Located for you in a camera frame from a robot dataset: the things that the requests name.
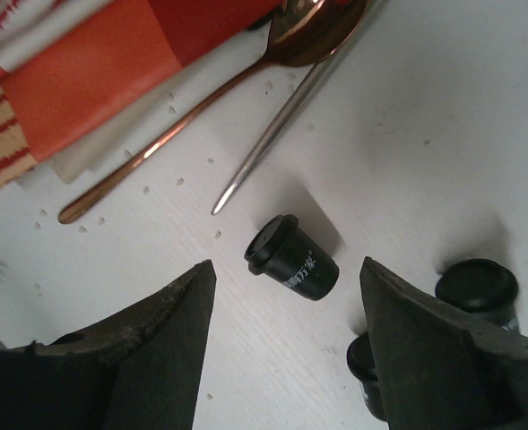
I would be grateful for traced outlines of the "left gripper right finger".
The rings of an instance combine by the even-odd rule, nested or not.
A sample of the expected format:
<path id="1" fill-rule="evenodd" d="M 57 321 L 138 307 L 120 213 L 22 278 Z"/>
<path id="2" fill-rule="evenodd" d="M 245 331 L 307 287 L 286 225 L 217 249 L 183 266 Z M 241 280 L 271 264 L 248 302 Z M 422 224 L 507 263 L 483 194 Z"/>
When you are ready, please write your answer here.
<path id="1" fill-rule="evenodd" d="M 359 283 L 392 429 L 528 429 L 528 337 L 415 288 L 370 257 Z"/>

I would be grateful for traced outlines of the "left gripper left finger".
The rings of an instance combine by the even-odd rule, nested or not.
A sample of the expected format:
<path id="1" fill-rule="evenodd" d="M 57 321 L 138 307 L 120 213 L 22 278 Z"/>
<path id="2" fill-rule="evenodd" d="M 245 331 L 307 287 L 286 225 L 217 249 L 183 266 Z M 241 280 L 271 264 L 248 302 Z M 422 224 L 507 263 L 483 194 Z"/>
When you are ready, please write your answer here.
<path id="1" fill-rule="evenodd" d="M 203 261 L 51 344 L 0 349 L 0 429 L 189 429 L 216 274 Z"/>

